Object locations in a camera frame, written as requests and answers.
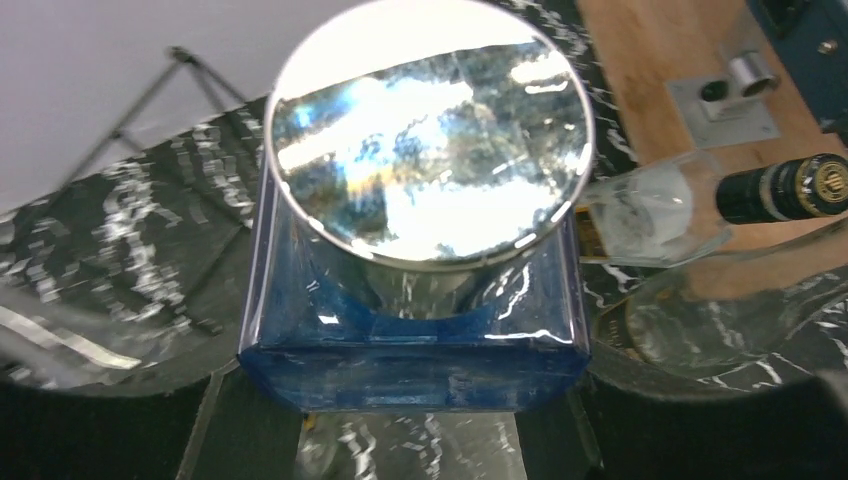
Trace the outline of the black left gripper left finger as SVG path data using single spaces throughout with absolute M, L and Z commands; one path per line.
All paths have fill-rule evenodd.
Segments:
M 301 415 L 235 364 L 176 386 L 1 387 L 4 479 L 290 479 Z

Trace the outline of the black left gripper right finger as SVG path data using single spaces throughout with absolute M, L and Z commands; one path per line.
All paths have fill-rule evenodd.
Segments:
M 736 392 L 599 344 L 575 388 L 515 421 L 531 479 L 847 475 L 847 377 L 841 372 Z

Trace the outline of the clear bottle with black cap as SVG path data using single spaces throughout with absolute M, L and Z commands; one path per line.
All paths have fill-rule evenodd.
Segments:
M 822 153 L 728 173 L 692 151 L 589 185 L 575 211 L 584 263 L 670 268 L 728 242 L 734 225 L 838 216 L 847 160 Z

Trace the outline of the blue bottle with silver cap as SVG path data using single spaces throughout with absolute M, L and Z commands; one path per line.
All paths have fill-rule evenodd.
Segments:
M 519 411 L 585 371 L 563 51 L 490 1 L 369 1 L 268 95 L 238 358 L 304 412 Z

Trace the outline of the clear glass bottle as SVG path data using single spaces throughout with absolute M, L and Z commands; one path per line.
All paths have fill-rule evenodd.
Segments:
M 1 379 L 40 389 L 117 384 L 208 341 L 187 319 L 113 320 L 1 288 Z

